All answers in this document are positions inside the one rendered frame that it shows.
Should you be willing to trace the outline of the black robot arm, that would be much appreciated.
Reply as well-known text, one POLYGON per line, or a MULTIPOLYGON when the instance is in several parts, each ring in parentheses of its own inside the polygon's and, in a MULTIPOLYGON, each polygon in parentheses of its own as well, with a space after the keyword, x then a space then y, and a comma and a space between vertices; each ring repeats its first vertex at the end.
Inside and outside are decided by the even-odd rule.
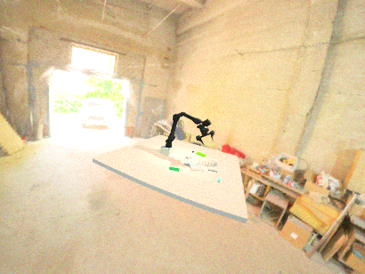
POLYGON ((195 123, 197 126, 197 128, 202 129, 205 128, 205 126, 207 127, 205 130, 202 129, 202 133, 208 133, 209 128, 208 126, 210 126, 212 124, 212 122, 207 118, 205 121, 202 121, 200 118, 197 117, 193 117, 185 112, 181 112, 178 114, 173 114, 173 124, 172 124, 172 129, 171 129, 171 133, 168 135, 168 138, 166 139, 166 148, 172 148, 172 142, 175 140, 175 136, 174 136, 174 132, 175 132, 175 128, 177 125, 177 122, 179 121, 180 117, 187 117, 188 119, 190 119, 191 121, 193 121, 193 123, 195 123), (203 124, 202 124, 203 123, 203 124), (199 125, 201 124, 201 125, 199 125))

